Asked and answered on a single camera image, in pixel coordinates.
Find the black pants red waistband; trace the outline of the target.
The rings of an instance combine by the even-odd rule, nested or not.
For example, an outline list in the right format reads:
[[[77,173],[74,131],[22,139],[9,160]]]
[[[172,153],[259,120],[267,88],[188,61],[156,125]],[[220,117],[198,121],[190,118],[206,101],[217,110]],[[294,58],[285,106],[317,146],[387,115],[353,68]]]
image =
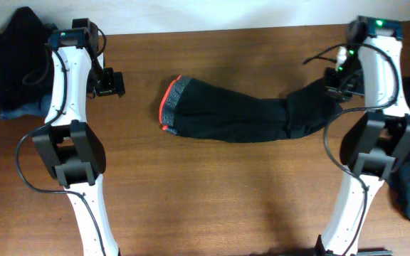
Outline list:
[[[180,75],[162,98],[159,122],[181,137],[256,143],[306,137],[341,111],[322,80],[284,98],[260,99]]]

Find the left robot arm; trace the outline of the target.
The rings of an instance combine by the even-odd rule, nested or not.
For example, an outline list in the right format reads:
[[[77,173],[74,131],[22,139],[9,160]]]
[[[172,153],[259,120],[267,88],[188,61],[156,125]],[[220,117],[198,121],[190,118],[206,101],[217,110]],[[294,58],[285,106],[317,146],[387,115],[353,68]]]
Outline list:
[[[51,178],[67,195],[84,255],[119,255],[103,196],[105,149],[87,123],[86,99],[125,94],[121,72],[105,67],[103,32],[87,18],[48,39],[53,61],[51,105],[32,140]]]

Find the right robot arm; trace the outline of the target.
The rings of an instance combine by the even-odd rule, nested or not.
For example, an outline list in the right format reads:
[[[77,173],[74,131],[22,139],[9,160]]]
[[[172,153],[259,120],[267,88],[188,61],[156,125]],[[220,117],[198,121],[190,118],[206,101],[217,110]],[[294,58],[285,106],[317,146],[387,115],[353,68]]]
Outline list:
[[[358,239],[377,191],[410,151],[410,109],[404,96],[398,21],[358,16],[337,45],[337,65],[325,70],[325,90],[346,102],[364,98],[363,116],[343,137],[332,162],[344,171],[331,221],[315,255],[359,255]]]

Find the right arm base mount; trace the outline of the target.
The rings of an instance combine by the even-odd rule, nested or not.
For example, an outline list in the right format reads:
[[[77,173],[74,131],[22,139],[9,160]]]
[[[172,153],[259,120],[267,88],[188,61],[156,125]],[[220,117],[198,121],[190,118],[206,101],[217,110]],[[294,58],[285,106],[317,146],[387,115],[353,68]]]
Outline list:
[[[313,249],[314,256],[339,256],[331,250],[326,250],[322,243],[322,236],[317,237],[316,244]],[[350,256],[393,256],[391,250],[386,249],[373,249],[373,250],[363,250],[358,251],[356,254],[351,254]]]

